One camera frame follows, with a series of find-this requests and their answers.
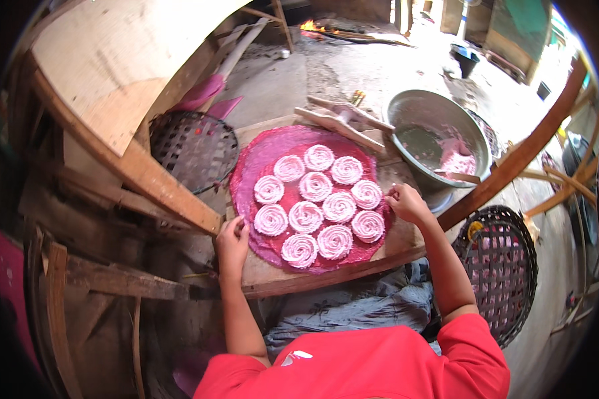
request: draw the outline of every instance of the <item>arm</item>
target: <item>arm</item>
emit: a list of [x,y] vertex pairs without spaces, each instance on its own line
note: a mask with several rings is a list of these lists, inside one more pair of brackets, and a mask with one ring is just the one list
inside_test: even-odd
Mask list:
[[414,223],[422,232],[442,324],[459,315],[479,314],[464,266],[419,193],[409,185],[396,185],[385,200],[398,217]]
[[248,232],[248,224],[244,225],[243,217],[238,216],[222,225],[216,240],[226,347],[230,354],[249,355],[270,367],[264,339],[242,292]]

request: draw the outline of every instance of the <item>concrete floor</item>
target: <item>concrete floor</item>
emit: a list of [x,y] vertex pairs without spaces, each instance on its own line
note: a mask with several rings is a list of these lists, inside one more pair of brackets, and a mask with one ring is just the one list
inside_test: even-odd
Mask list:
[[[388,26],[382,28],[386,32],[391,29]],[[280,46],[252,44],[230,75],[218,100],[244,96],[226,118],[233,127],[291,114],[294,107],[306,105],[307,94],[342,101],[350,98],[356,89],[367,93],[361,107],[380,116],[381,107],[391,94],[423,88],[439,92],[477,112],[498,132],[500,143],[519,142],[530,134],[558,96],[558,92],[553,91],[544,103],[536,95],[536,88],[517,84],[486,61],[476,66],[471,78],[460,79],[457,63],[448,55],[449,43],[454,36],[441,34],[435,27],[417,21],[410,41],[418,49],[384,44],[355,45],[328,39],[317,42],[301,36],[296,27],[291,30],[296,51],[288,59],[276,58]],[[551,142],[547,151],[560,167],[558,143]],[[541,169],[540,162],[535,160],[531,167]],[[453,201],[467,192],[456,191]],[[523,211],[552,194],[552,188],[546,182],[516,179],[488,205],[504,204]],[[564,315],[567,293],[578,292],[581,280],[566,209],[556,207],[547,214],[536,216],[534,222],[541,229],[540,240],[536,243],[539,274],[535,300],[522,331],[504,349],[511,370],[511,398],[538,395],[538,384],[542,382],[532,375],[536,373],[533,367],[545,363],[545,357],[551,354],[550,350],[545,351],[550,346],[550,331]],[[461,224],[449,230],[449,240],[455,239]],[[199,342],[194,345],[195,339],[192,341],[191,336],[201,337],[206,326],[218,331],[217,325],[221,323],[218,314],[207,309],[217,304],[207,302],[206,305],[194,301],[178,304],[175,321],[184,327],[175,328],[174,323],[165,321],[163,338],[177,340],[171,350],[203,346]],[[182,324],[183,319],[188,319],[187,323]]]

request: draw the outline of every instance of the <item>pink spiral dough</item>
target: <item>pink spiral dough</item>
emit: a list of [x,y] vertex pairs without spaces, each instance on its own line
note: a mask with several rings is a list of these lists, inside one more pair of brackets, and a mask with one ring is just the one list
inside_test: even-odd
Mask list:
[[384,234],[384,218],[375,211],[361,211],[352,220],[352,232],[365,243],[374,243]]
[[289,225],[288,217],[284,209],[277,205],[264,205],[256,213],[253,226],[265,235],[280,235]]
[[322,172],[309,172],[299,181],[299,189],[305,200],[320,202],[333,192],[333,183]]
[[324,221],[324,213],[312,202],[300,201],[289,211],[289,223],[298,233],[310,234]]
[[257,181],[253,189],[256,195],[256,201],[263,205],[276,203],[284,195],[284,183],[275,176],[268,174]]
[[312,171],[325,171],[331,167],[334,160],[333,151],[322,144],[316,144],[304,153],[304,164]]
[[374,181],[360,180],[351,188],[351,195],[361,209],[375,209],[384,197],[381,188]]
[[297,155],[282,156],[275,162],[273,173],[285,183],[295,181],[304,175],[304,163]]
[[335,223],[346,223],[355,214],[356,206],[348,193],[333,193],[322,204],[324,217]]
[[328,226],[319,232],[317,246],[325,259],[342,259],[352,248],[351,229],[342,225]]
[[364,172],[361,162],[352,156],[337,158],[331,168],[333,180],[343,185],[353,185],[361,179]]
[[308,267],[317,258],[317,241],[308,234],[294,234],[282,244],[282,259],[298,269]]

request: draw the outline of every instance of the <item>red shirt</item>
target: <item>red shirt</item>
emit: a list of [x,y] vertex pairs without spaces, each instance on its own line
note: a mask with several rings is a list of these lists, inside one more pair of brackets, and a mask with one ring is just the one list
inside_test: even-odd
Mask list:
[[304,334],[270,368],[215,356],[193,398],[506,398],[510,371],[480,315],[457,317],[438,341],[441,356],[408,327]]

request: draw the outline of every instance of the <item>pink mesh mat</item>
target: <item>pink mesh mat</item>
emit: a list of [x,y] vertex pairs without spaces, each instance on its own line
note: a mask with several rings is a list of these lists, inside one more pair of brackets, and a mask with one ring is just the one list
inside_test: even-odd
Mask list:
[[[236,212],[243,215],[249,223],[253,223],[257,210],[261,207],[259,203],[256,203],[253,194],[253,188],[257,180],[264,175],[273,174],[273,165],[280,157],[298,155],[302,158],[304,151],[315,144],[323,144],[329,147],[336,158],[354,156],[363,165],[364,172],[362,179],[376,181],[375,157],[369,156],[351,140],[339,134],[317,128],[309,128],[302,125],[284,126],[260,133],[241,151],[235,171],[231,177],[230,185],[231,197]],[[330,169],[325,171],[325,174],[330,177]],[[279,204],[287,213],[295,203],[303,200],[298,190],[298,183],[299,180],[284,183],[284,196]],[[352,185],[340,185],[333,182],[334,193],[350,192],[351,188]],[[373,254],[384,243],[385,232],[390,228],[392,216],[390,207],[384,200],[379,203],[375,211],[384,217],[384,235],[371,244],[363,243],[357,236],[354,236],[351,252],[343,259],[326,260],[321,255],[318,255],[317,260],[311,266],[304,269],[296,269],[288,265],[282,259],[280,253],[284,241],[295,233],[290,226],[285,232],[276,237],[268,237],[251,227],[248,244],[259,257],[275,266],[289,271],[308,272],[319,275],[338,269],[340,266],[346,264],[370,260]],[[323,228],[333,224],[328,220],[324,220],[320,228],[311,235],[317,238],[317,235]],[[348,222],[345,225],[350,227],[351,223]]]

